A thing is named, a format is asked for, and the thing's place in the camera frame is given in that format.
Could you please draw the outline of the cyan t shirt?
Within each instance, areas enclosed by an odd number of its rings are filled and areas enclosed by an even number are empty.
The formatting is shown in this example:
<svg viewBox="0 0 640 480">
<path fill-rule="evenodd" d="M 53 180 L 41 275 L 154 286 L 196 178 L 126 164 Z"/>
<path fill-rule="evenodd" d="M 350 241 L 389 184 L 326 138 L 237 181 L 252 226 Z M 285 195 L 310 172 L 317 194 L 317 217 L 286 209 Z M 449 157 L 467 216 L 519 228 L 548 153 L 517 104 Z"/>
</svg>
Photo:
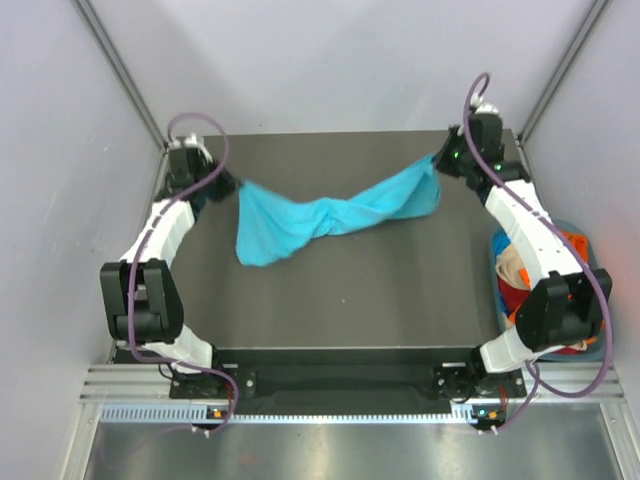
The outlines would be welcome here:
<svg viewBox="0 0 640 480">
<path fill-rule="evenodd" d="M 427 155 L 395 175 L 348 198 L 321 197 L 295 202 L 253 182 L 239 189 L 237 259 L 265 267 L 325 236 L 342 236 L 386 221 L 433 214 L 441 186 Z"/>
</svg>

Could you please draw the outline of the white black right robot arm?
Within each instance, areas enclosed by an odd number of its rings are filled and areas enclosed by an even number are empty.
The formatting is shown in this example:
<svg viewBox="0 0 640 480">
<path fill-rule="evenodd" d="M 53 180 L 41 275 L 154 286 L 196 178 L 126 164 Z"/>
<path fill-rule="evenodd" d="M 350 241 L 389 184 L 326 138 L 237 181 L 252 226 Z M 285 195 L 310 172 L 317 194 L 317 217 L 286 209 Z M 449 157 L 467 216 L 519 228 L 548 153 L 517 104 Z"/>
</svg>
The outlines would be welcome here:
<svg viewBox="0 0 640 480">
<path fill-rule="evenodd" d="M 453 126 L 435 156 L 437 170 L 464 178 L 467 187 L 507 234 L 528 275 L 530 293 L 516 310 L 514 326 L 475 348 L 466 380 L 476 394 L 498 389 L 503 373 L 549 352 L 595 338 L 605 322 L 600 311 L 612 289 L 603 268 L 591 270 L 541 207 L 523 165 L 504 158 L 502 119 L 474 107 Z"/>
</svg>

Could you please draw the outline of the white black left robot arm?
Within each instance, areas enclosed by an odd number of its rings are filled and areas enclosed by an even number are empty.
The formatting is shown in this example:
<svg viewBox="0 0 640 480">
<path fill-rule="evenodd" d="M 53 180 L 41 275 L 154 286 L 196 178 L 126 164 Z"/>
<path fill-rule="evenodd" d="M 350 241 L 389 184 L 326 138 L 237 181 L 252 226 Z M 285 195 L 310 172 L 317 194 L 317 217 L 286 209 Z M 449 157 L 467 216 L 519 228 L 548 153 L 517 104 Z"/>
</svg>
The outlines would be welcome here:
<svg viewBox="0 0 640 480">
<path fill-rule="evenodd" d="M 107 328 L 114 340 L 193 373 L 194 387 L 212 397 L 226 387 L 227 374 L 214 364 L 214 347 L 186 326 L 171 265 L 206 204 L 233 195 L 240 182 L 195 136 L 171 142 L 166 156 L 168 170 L 136 241 L 100 269 Z"/>
</svg>

